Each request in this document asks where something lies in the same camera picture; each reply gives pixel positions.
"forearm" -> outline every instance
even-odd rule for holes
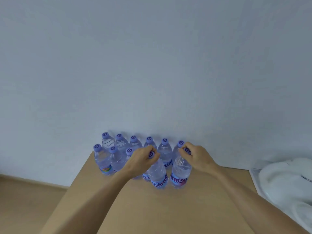
[[[223,168],[215,177],[256,234],[308,234],[285,213],[227,175]]]
[[[111,180],[88,200],[54,234],[96,234],[115,198],[129,181],[127,174],[116,173]]]

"wooden table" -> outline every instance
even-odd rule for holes
[[[227,172],[255,191],[247,170],[227,169]],[[98,169],[91,153],[47,221],[43,233],[52,233],[109,179]],[[143,179],[129,181],[111,206],[98,233],[217,234],[253,231],[218,181],[193,169],[183,189],[174,189],[170,181],[165,190],[157,190]]]

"hand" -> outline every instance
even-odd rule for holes
[[[183,150],[184,148],[189,148],[192,155],[185,152]],[[193,145],[190,142],[186,142],[182,148],[179,149],[179,153],[195,169],[209,173],[210,175],[216,176],[221,168],[218,164],[216,164],[207,150],[200,145]]]
[[[155,155],[153,158],[149,159],[149,153],[151,151],[154,151]],[[158,160],[159,156],[160,154],[153,145],[136,149],[120,171],[127,174],[129,178],[142,175]]]

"purple bottle cap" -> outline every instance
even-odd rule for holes
[[[177,143],[177,146],[178,146],[179,148],[181,148],[183,145],[184,145],[184,141],[183,141],[183,140],[180,140],[180,141]]]
[[[169,144],[169,141],[168,141],[167,138],[163,138],[163,140],[161,141],[161,143],[162,143],[163,145],[167,145],[167,144]]]
[[[100,152],[102,150],[102,145],[97,143],[95,146],[93,146],[94,152]]]
[[[154,153],[153,151],[151,151],[151,152],[149,153],[149,158],[154,157],[154,155],[155,155],[155,153]]]
[[[110,148],[110,153],[114,154],[114,153],[116,153],[116,152],[117,152],[116,146],[112,146],[112,147]]]
[[[128,148],[128,149],[126,150],[126,154],[127,154],[128,156],[131,156],[131,155],[133,154],[133,152],[134,152],[134,150],[131,149],[131,148]]]
[[[104,132],[104,133],[102,134],[102,138],[103,138],[103,139],[108,139],[109,136],[110,136],[110,135],[109,135],[108,132]]]
[[[184,148],[183,150],[184,150],[185,152],[187,152],[189,155],[191,155],[191,151],[190,151],[189,148]]]
[[[133,136],[131,136],[130,141],[133,142],[133,143],[137,142],[138,138],[135,135],[133,135]]]
[[[122,134],[117,134],[117,135],[116,135],[116,140],[122,140],[122,139],[123,139]]]
[[[146,138],[146,143],[153,143],[153,137],[149,136]]]

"wooden floor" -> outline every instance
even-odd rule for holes
[[[0,177],[0,233],[35,234],[66,189]]]

